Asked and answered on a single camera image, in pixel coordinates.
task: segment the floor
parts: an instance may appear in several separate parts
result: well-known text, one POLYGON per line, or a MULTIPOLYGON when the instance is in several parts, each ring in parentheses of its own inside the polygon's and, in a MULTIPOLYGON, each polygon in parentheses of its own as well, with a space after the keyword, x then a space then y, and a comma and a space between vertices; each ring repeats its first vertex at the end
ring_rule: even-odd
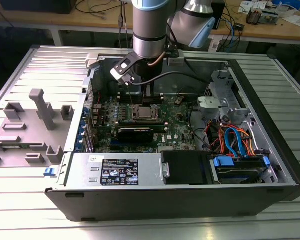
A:
MULTIPOLYGON (((116 33, 90 33, 79 31, 63 31, 62 38, 64 45, 73 47, 104 47, 118 48, 118 34, 116 33)), ((130 46, 125 41, 125 35, 121 36, 123 48, 130 46)), ((207 51, 210 41, 208 40, 200 51, 207 51)), ((32 45, 53 45, 53 40, 48 32, 44 30, 33 30, 23 28, 0 27, 0 89, 4 86, 10 75, 16 69, 20 61, 28 52, 32 45)), ((251 54, 271 54, 292 73, 295 66, 299 65, 297 59, 300 58, 299 45, 287 44, 267 44, 241 42, 238 46, 230 49, 230 53, 251 53, 251 54)), ((295 79, 300 84, 300 71, 295 75, 295 79)))

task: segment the black box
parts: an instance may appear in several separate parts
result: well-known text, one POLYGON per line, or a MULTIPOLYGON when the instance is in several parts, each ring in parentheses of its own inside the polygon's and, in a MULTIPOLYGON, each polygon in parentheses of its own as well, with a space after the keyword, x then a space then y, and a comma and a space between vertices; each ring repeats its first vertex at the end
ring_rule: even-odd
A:
POLYGON ((213 26, 214 30, 218 29, 219 27, 225 6, 226 3, 224 0, 212 0, 211 7, 213 9, 213 17, 215 18, 215 24, 213 26))
POLYGON ((0 0, 4 10, 70 14, 77 0, 0 0))

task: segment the blue cable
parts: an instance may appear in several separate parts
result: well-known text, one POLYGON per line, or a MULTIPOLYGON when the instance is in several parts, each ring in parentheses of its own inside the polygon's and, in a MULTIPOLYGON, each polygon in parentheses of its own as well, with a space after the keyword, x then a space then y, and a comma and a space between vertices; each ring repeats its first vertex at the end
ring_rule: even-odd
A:
POLYGON ((232 48, 232 43, 233 43, 233 40, 234 40, 234 37, 235 37, 235 31, 234 31, 234 26, 232 26, 232 24, 231 24, 231 22, 229 20, 224 19, 224 18, 222 18, 222 20, 225 21, 225 22, 227 22, 230 25, 230 27, 231 27, 232 37, 231 37, 229 46, 226 48, 226 52, 228 52, 232 48))
POLYGON ((236 135, 236 139, 238 140, 240 154, 244 157, 247 156, 246 150, 245 150, 244 146, 242 145, 240 133, 233 127, 229 127, 224 133, 224 142, 225 142, 226 147, 230 150, 230 152, 233 153, 234 157, 236 157, 236 158, 238 157, 238 154, 236 153, 236 151, 233 150, 229 144, 229 136, 228 135, 231 130, 234 131, 234 133, 236 135))

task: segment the circuit board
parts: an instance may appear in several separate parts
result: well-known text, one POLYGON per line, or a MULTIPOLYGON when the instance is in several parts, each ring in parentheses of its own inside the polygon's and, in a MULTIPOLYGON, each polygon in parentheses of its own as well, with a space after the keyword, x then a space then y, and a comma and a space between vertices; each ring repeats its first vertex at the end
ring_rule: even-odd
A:
MULTIPOLYGON (((99 105, 103 110, 99 119, 102 124, 95 124, 97 132, 96 153, 159 153, 163 150, 195 150, 195 140, 187 123, 187 104, 175 105, 176 96, 165 96, 162 104, 152 105, 156 114, 154 123, 148 126, 157 129, 154 132, 153 141, 150 143, 120 143, 116 138, 116 130, 119 122, 129 124, 133 122, 135 104, 120 104, 111 97, 99 105)), ((144 127, 139 122, 137 127, 144 127)))

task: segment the robotic arm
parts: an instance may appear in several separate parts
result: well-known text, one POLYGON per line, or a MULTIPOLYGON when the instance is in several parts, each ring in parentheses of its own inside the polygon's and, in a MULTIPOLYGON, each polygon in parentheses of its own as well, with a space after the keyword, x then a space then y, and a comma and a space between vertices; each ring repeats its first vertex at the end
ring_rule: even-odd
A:
POLYGON ((212 0, 132 0, 134 52, 111 70, 112 76, 127 86, 137 77, 146 82, 159 76, 165 56, 179 57, 178 51, 168 49, 167 35, 180 44, 201 48, 216 21, 211 3, 212 0))

